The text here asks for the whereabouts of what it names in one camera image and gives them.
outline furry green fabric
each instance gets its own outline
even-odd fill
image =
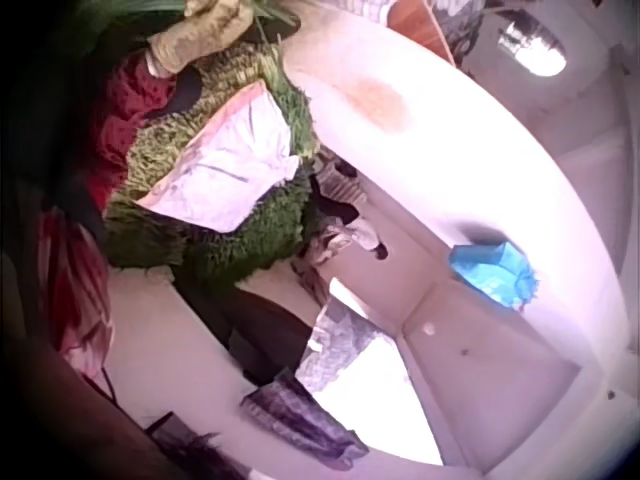
[[[230,234],[156,215],[134,203],[169,173],[215,111],[259,78],[267,83],[291,128],[292,152],[305,160],[317,152],[307,100],[286,79],[274,48],[239,44],[202,59],[196,64],[203,79],[200,100],[189,112],[150,121],[139,130],[127,158],[128,179],[107,207],[107,255],[112,265],[150,268],[184,262],[201,281],[220,287],[293,253],[302,240],[302,213],[310,192],[310,170],[305,165],[293,181],[268,192]]]

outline light fixture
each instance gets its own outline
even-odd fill
[[[560,41],[526,12],[501,33],[498,45],[534,75],[552,77],[567,60]]]

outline yellow glove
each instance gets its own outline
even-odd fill
[[[149,39],[155,60],[178,73],[194,60],[224,50],[253,22],[246,0],[191,0],[180,23]]]

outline blue plastic bag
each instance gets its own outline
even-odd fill
[[[474,288],[505,307],[521,309],[538,288],[527,258],[511,243],[457,245],[449,265]]]

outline red fabric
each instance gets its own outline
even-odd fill
[[[126,58],[108,79],[92,108],[83,158],[89,192],[101,211],[126,180],[127,152],[144,116],[164,107],[174,87],[175,79],[151,76],[141,54]],[[54,346],[76,370],[94,377],[113,337],[108,266],[93,236],[57,207],[40,217],[38,269]]]
[[[104,97],[90,115],[86,153],[89,191],[100,210],[127,178],[127,152],[145,115],[167,104],[175,82],[175,77],[152,76],[141,53],[127,57],[107,80]]]

